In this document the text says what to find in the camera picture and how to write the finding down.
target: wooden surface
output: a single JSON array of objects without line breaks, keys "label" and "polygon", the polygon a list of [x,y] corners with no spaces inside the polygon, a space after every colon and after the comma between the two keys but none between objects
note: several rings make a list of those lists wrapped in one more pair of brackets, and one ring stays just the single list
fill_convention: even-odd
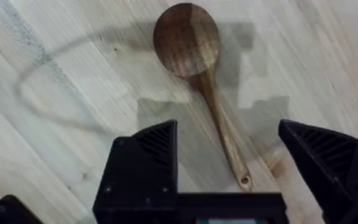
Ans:
[{"label": "wooden surface", "polygon": [[[0,0],[0,197],[45,223],[94,223],[112,140],[171,118],[180,191],[239,190],[203,100],[153,51],[154,23],[175,3]],[[321,223],[277,124],[358,136],[358,1],[195,3],[221,34],[217,94],[254,189],[281,191],[293,223]]]},{"label": "wooden surface", "polygon": [[233,175],[239,187],[250,192],[249,169],[215,97],[214,74],[221,41],[214,19],[196,4],[176,4],[157,19],[153,44],[168,73],[188,81],[205,99]]}]

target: spoon bowl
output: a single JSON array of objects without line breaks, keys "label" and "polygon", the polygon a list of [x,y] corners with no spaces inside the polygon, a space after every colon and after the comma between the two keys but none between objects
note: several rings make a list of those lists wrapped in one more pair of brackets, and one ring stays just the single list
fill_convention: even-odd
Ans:
[{"label": "spoon bowl", "polygon": [[220,38],[213,18],[191,3],[167,9],[154,29],[155,51],[165,68],[182,78],[213,70]]}]

